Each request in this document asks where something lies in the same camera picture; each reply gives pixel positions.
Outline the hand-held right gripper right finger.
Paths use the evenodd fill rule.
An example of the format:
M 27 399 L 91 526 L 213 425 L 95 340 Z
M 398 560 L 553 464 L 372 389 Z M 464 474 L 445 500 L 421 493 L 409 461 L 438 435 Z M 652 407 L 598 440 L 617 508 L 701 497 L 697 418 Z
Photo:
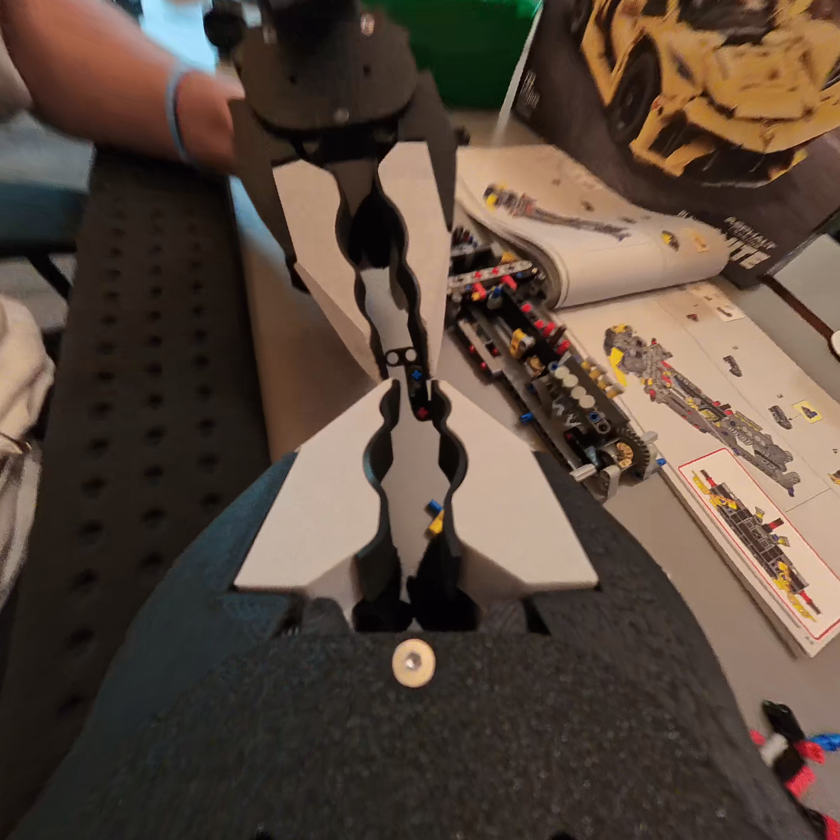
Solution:
M 592 590 L 593 563 L 538 453 L 451 384 L 431 385 L 437 464 L 448 481 L 429 583 L 478 608 L 545 592 Z

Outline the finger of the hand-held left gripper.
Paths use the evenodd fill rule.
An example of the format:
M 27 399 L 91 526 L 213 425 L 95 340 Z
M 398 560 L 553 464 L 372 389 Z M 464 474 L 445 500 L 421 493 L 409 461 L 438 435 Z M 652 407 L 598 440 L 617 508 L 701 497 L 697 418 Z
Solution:
M 423 334 L 419 346 L 435 378 L 445 329 L 450 233 L 427 144 L 397 143 L 379 164 L 378 175 L 400 218 L 402 266 L 414 283 L 416 324 Z
M 364 306 L 356 299 L 361 278 L 339 242 L 339 184 L 332 173 L 305 161 L 277 165 L 272 176 L 296 272 L 362 371 L 382 382 L 387 374 L 371 345 L 374 335 Z

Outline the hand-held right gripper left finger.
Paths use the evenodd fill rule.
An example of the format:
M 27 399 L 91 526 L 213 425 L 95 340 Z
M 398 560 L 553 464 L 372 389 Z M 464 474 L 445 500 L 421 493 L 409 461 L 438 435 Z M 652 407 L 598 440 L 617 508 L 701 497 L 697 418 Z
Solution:
M 329 598 L 350 613 L 362 597 L 354 556 L 374 539 L 381 513 L 364 452 L 385 424 L 383 400 L 399 391 L 384 381 L 298 448 L 234 578 L 237 591 Z

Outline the lego car chassis assembly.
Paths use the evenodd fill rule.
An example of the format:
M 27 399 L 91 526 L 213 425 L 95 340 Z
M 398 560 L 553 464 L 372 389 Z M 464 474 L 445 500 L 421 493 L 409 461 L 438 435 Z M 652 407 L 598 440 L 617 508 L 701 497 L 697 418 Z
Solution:
M 462 226 L 449 254 L 448 332 L 573 478 L 609 500 L 666 466 L 657 434 L 636 430 L 618 383 L 548 309 L 537 264 Z

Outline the black lego connector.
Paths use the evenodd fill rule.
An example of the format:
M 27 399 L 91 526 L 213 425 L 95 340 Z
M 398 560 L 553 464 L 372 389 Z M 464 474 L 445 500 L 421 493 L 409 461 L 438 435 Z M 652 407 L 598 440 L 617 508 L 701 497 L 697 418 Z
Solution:
M 413 346 L 405 346 L 385 352 L 385 365 L 389 372 L 404 374 L 405 393 L 413 417 L 419 422 L 433 419 L 429 376 L 422 364 L 419 352 Z

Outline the person's left forearm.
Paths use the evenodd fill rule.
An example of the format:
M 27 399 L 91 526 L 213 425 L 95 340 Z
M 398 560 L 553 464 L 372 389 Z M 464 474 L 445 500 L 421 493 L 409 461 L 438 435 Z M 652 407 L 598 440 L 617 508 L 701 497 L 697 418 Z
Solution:
M 14 100 L 97 145 L 179 160 L 172 80 L 182 64 L 109 2 L 2 2 L 2 110 Z

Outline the lego instruction booklet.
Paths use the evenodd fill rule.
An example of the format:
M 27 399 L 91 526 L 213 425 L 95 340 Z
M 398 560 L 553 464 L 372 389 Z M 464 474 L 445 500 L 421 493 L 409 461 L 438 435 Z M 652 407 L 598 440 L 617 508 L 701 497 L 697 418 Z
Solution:
M 723 236 L 547 144 L 460 148 L 456 199 L 538 263 L 538 299 L 788 644 L 837 640 L 838 404 L 711 282 Z

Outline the lego set box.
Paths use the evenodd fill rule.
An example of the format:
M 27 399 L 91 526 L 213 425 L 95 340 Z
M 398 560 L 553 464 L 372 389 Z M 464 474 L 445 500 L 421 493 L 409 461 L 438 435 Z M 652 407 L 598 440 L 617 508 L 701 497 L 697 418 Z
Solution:
M 512 114 L 758 285 L 838 215 L 832 1 L 544 2 Z

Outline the pile of lego pins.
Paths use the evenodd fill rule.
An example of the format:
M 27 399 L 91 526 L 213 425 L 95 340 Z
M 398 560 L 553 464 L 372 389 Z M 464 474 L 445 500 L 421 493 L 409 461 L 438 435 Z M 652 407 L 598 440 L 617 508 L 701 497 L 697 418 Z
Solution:
M 816 780 L 812 766 L 823 765 L 829 753 L 838 753 L 839 733 L 806 735 L 793 710 L 784 703 L 762 700 L 761 710 L 770 734 L 753 729 L 750 736 L 762 762 L 772 771 L 815 836 L 838 839 L 838 819 L 811 808 L 805 798 Z

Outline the person's left hand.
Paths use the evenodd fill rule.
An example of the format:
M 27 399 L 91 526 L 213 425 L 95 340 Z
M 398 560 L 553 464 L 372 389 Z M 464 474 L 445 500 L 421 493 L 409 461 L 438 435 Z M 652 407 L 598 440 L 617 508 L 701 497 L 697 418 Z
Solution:
M 196 164 L 223 175 L 235 173 L 234 126 L 229 103 L 245 91 L 229 75 L 191 71 L 182 79 L 177 114 L 185 151 Z

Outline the green plastic bin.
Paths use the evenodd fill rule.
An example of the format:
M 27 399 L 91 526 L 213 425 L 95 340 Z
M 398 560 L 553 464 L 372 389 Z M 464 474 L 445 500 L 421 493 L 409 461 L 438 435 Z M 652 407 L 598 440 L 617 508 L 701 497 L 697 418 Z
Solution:
M 372 1 L 403 26 L 444 104 L 498 110 L 541 7 L 538 1 Z

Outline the blue wristband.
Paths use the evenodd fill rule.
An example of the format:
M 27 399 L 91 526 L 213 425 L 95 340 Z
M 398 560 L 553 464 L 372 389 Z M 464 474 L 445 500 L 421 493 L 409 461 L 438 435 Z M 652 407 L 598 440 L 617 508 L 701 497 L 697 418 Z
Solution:
M 170 70 L 164 92 L 164 115 L 176 158 L 184 165 L 196 169 L 198 163 L 186 148 L 178 115 L 180 89 L 191 71 L 192 68 L 181 61 L 177 61 Z

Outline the black dimpled foam pad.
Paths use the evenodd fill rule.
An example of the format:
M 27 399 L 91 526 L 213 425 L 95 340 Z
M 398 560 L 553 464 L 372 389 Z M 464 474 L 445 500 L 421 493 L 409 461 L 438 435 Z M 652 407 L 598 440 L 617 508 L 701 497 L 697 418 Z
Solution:
M 3 620 L 2 837 L 79 734 L 142 603 L 270 460 L 228 183 L 101 150 L 77 242 Z

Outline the person's white shirt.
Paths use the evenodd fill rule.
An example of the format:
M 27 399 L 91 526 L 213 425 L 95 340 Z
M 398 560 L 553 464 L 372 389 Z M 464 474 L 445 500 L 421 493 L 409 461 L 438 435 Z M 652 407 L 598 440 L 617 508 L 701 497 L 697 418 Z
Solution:
M 66 52 L 56 22 L 37 19 L 35 2 L 2 4 L 2 121 L 34 110 L 57 124 L 56 115 L 70 100 L 62 88 L 69 80 L 61 69 Z M 1 604 L 5 607 L 24 560 L 33 515 L 21 512 L 33 503 L 26 487 L 34 457 L 28 441 L 55 366 L 49 360 L 37 323 L 25 305 L 2 295 L 1 301 Z

